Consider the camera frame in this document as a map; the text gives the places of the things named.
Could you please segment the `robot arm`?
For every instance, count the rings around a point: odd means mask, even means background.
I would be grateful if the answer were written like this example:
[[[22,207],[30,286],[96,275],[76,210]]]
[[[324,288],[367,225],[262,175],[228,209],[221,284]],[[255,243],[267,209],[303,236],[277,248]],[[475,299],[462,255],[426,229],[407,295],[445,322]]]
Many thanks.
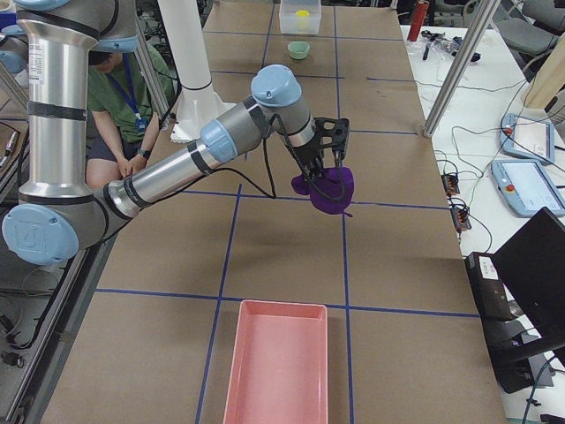
[[[132,1],[19,1],[29,41],[30,171],[19,205],[2,224],[19,258],[50,265],[112,236],[147,208],[279,133],[302,174],[323,174],[323,123],[312,116],[292,71],[272,64],[252,79],[242,102],[222,102],[210,86],[200,16],[193,1],[162,1],[162,20],[181,78],[177,137],[185,147],[122,181],[92,190],[85,180],[87,55],[138,46]]]

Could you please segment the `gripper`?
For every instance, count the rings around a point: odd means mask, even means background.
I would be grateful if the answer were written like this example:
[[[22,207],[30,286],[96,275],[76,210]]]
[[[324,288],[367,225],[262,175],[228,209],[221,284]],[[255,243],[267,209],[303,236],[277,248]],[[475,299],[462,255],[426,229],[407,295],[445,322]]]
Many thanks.
[[[302,146],[293,146],[292,150],[299,168],[305,169],[305,181],[316,181],[324,176],[324,147],[320,137],[314,137]]]

